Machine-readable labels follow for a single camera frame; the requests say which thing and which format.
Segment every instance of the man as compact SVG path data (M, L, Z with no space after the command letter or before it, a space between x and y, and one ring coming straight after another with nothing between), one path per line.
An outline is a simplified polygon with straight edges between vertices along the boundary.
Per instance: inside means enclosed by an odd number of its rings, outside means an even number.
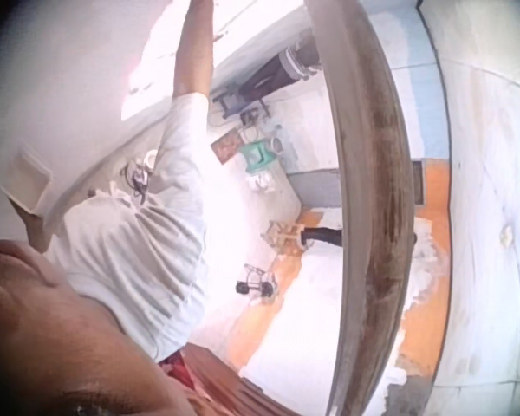
M326 227L305 227L301 231L301 245L306 247L308 240L323 241L324 243L343 246L343 230L335 230ZM414 233L414 243L418 241L418 236Z
M307 80L320 67L315 38L308 31L296 45L286 48L263 65L239 88L245 102L253 102L280 88Z
M207 146L212 13L212 0L191 0L147 201L97 194L66 214L45 256L0 241L3 414L217 414L155 362L185 345L203 312L197 154Z

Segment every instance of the white cloth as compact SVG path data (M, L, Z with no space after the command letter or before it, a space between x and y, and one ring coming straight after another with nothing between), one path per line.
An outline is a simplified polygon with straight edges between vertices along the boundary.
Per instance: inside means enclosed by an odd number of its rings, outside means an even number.
M183 347L204 313L207 114L202 94L175 99L146 202L99 192L68 211L46 253L156 361Z

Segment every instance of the brown object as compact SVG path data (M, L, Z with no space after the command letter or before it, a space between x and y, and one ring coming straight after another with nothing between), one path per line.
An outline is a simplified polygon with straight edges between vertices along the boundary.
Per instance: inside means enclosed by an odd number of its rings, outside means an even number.
M262 389L225 365L206 348L187 344L183 356L198 390L238 416L298 416L266 396Z
M359 0L306 4L328 84L343 193L343 302L328 409L358 415L400 326L413 249L413 168L393 77Z
M228 133L217 139L211 144L211 149L214 151L218 160L222 165L225 165L229 159L237 154L239 147L244 146L243 138L236 128L233 128Z
M414 203L423 205L426 198L424 193L424 165L421 160L413 160L413 180Z
M299 257L304 252L297 244L302 230L304 230L302 224L270 220L270 226L262 234L262 238L277 254Z

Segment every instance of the paint stain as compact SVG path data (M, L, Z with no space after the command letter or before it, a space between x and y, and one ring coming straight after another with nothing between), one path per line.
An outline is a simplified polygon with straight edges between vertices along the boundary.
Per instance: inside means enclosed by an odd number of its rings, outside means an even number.
M457 363L457 366L454 369L454 373L456 375L462 375L466 372L466 369L468 368L468 360L466 358L463 358Z
M479 369L482 366L482 360L477 355L473 355L470 358L470 366L468 367L468 371L470 372L470 375L476 375L479 371Z

